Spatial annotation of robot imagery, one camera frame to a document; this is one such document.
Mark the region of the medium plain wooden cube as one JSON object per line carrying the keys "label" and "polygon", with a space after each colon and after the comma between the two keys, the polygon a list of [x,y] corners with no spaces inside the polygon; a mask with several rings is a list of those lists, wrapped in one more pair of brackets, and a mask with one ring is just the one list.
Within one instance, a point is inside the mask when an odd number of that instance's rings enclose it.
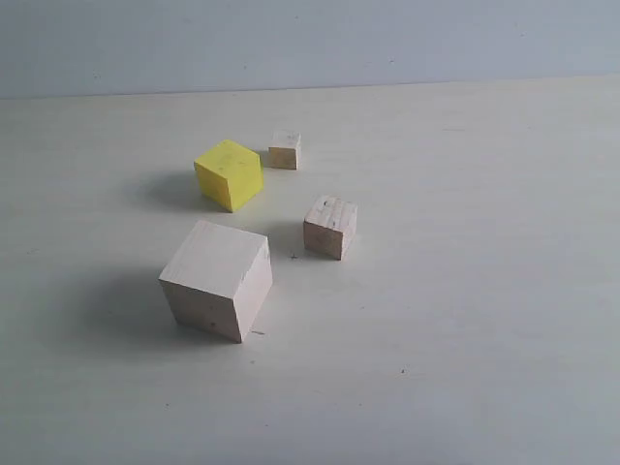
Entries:
{"label": "medium plain wooden cube", "polygon": [[357,212],[353,202],[320,196],[304,217],[305,249],[342,261],[357,232]]}

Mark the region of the yellow painted wooden cube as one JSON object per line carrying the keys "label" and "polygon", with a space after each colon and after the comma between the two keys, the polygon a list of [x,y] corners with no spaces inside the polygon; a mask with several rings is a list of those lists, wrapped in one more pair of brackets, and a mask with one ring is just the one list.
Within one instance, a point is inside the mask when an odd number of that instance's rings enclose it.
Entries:
{"label": "yellow painted wooden cube", "polygon": [[194,161],[201,193],[229,212],[236,212],[264,187],[260,155],[225,139]]}

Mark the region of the large plain wooden cube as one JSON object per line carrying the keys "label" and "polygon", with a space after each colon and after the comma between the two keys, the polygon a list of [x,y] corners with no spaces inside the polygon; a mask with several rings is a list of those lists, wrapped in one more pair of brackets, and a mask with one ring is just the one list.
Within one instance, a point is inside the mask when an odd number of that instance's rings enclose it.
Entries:
{"label": "large plain wooden cube", "polygon": [[268,238],[199,220],[159,282],[179,324],[240,344],[272,286]]}

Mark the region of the small plain wooden cube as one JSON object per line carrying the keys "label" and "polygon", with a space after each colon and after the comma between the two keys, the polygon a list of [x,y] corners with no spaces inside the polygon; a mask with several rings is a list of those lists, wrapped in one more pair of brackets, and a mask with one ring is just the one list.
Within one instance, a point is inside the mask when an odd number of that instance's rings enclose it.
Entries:
{"label": "small plain wooden cube", "polygon": [[276,130],[267,152],[270,168],[294,170],[299,168],[301,134],[298,131]]}

